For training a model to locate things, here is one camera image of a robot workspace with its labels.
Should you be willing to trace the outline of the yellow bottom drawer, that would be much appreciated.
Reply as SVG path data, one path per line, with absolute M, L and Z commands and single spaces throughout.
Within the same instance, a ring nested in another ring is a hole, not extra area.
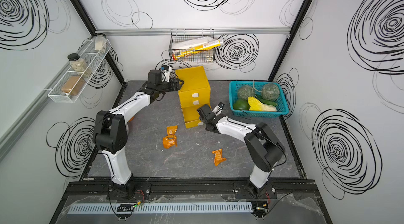
M 199 113 L 197 111 L 201 106 L 203 105 L 182 108 L 184 123 L 187 129 L 203 125 L 202 121 L 199 119 Z

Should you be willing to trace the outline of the yellow drawer cabinet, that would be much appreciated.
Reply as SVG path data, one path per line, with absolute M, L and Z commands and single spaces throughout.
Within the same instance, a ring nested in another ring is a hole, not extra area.
M 181 109 L 195 105 L 210 106 L 210 84 L 203 66 L 178 69 L 175 74 L 184 81 L 178 91 Z

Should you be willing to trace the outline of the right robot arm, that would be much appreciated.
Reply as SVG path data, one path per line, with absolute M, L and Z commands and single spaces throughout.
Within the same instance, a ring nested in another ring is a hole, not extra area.
M 258 198 L 262 195 L 272 171 L 286 157 L 285 147 L 265 123 L 247 124 L 222 115 L 224 104 L 214 109 L 205 104 L 197 108 L 199 119 L 205 130 L 228 135 L 245 143 L 254 167 L 246 184 L 249 194 Z

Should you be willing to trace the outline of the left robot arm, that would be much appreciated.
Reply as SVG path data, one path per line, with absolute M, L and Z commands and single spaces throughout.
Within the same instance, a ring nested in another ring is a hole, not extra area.
M 121 105 L 100 111 L 96 115 L 93 142 L 105 157 L 110 171 L 112 192 L 130 199 L 136 194 L 134 176 L 127 163 L 125 146 L 128 141 L 127 123 L 167 92 L 181 90 L 184 81 L 170 70 L 150 70 L 148 79 L 135 94 Z

